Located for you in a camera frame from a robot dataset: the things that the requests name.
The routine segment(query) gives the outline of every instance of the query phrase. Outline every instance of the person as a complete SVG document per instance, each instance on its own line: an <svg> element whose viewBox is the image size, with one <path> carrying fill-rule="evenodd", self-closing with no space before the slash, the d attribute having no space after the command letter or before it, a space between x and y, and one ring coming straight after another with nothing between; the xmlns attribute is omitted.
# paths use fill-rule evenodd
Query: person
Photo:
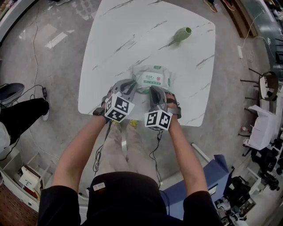
<svg viewBox="0 0 283 226"><path fill-rule="evenodd" d="M31 99L0 108L0 151L14 144L39 117L49 117L49 102L43 98Z"/></svg>
<svg viewBox="0 0 283 226"><path fill-rule="evenodd" d="M231 10L231 11L235 11L236 8L233 6L232 1L231 0L222 0L226 6ZM203 2L209 6L209 8L212 10L212 12L217 12L217 9L214 5L214 0L203 0Z"/></svg>
<svg viewBox="0 0 283 226"><path fill-rule="evenodd" d="M166 95L167 99L175 98ZM177 108L175 103L168 105ZM80 225L80 177L105 124L104 116L93 116L63 152L52 186L41 192L38 226ZM177 115L172 116L169 134L187 191L183 221L166 213L155 165L145 154L136 126L136 121L130 121L126 128L127 161L121 147L121 126L111 125L97 176L89 189L87 220L83 225L222 225L208 193L203 169L182 132Z"/></svg>
<svg viewBox="0 0 283 226"><path fill-rule="evenodd" d="M64 3L70 2L71 0L48 0L48 4L52 5L53 3L56 3L57 6L60 6Z"/></svg>

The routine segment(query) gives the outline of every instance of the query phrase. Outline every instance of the black shirt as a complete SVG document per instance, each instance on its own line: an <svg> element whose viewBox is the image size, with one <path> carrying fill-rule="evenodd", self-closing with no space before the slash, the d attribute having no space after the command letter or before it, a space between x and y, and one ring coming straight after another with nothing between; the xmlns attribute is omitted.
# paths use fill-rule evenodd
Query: black shirt
<svg viewBox="0 0 283 226"><path fill-rule="evenodd" d="M93 186L105 187L94 190ZM88 225L222 225L208 192L195 192L184 200L184 220L166 213L156 182L147 176L114 172L95 177L89 189ZM38 226L80 225L78 194L65 186L42 191Z"/></svg>

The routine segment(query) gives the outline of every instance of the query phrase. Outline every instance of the gray tile floor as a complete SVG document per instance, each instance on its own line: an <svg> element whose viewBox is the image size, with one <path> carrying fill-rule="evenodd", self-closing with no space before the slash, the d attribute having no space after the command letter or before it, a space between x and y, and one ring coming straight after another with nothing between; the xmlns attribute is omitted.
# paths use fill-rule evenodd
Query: gray tile floor
<svg viewBox="0 0 283 226"><path fill-rule="evenodd" d="M250 83L241 83L240 78L257 80L257 75L248 71L248 67L259 72L269 69L267 51L260 39L248 39L243 49L244 59L238 57L237 45L242 45L237 30L220 0L216 0L218 13L213 13L201 0L168 0L172 4L184 7L197 13L216 25L216 48L214 72L202 126L183 127L190 142L196 143L209 157L223 154L228 166L243 167L245 150L242 137L237 134L242 125L252 123L251 115L244 111L245 106L253 101L245 101L245 96L253 96ZM24 160L39 152L44 161L59 157L72 138L90 119L89 115L80 114L77 110L80 84L80 72L84 50L88 40L93 18L100 0L73 0L59 7L48 5L47 0L40 0L15 25L0 49L3 59L0 65L1 83L23 83L26 89L34 85L36 62L33 52L33 39L38 75L35 83L47 87L50 102L50 118L44 122L37 120L26 131L18 144L22 149ZM56 46L49 48L53 38L66 37ZM252 62L247 55L252 54ZM28 100L33 90L21 97ZM36 97L41 97L41 88L36 88ZM148 152L157 144L156 133L139 127ZM100 134L94 150L103 142L104 131ZM80 189L84 191L91 182L94 173L92 165L94 152L83 172ZM163 178L177 171L171 140L164 133L160 147L156 152L158 168Z"/></svg>

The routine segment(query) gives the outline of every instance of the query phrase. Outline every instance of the black pants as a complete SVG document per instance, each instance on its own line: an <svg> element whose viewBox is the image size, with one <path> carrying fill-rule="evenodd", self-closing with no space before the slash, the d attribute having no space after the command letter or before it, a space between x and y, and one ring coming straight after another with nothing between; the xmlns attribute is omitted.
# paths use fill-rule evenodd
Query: black pants
<svg viewBox="0 0 283 226"><path fill-rule="evenodd" d="M20 102L12 107L2 108L0 122L4 124L11 137L10 145L15 143L40 116L46 115L49 104L43 98Z"/></svg>

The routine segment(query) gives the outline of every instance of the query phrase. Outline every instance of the white sneaker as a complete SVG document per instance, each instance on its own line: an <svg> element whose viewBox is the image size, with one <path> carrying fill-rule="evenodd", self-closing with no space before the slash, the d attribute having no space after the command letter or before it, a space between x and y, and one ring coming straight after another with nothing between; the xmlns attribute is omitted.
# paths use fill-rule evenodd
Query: white sneaker
<svg viewBox="0 0 283 226"><path fill-rule="evenodd" d="M47 121L47 119L49 118L50 103L48 102L48 104L49 104L49 110L48 110L48 112L47 112L45 115L42 115L42 120L43 120L43 121Z"/></svg>
<svg viewBox="0 0 283 226"><path fill-rule="evenodd" d="M56 5L59 6L59 5L62 5L66 2L70 2L71 0L61 0L60 2L57 2Z"/></svg>

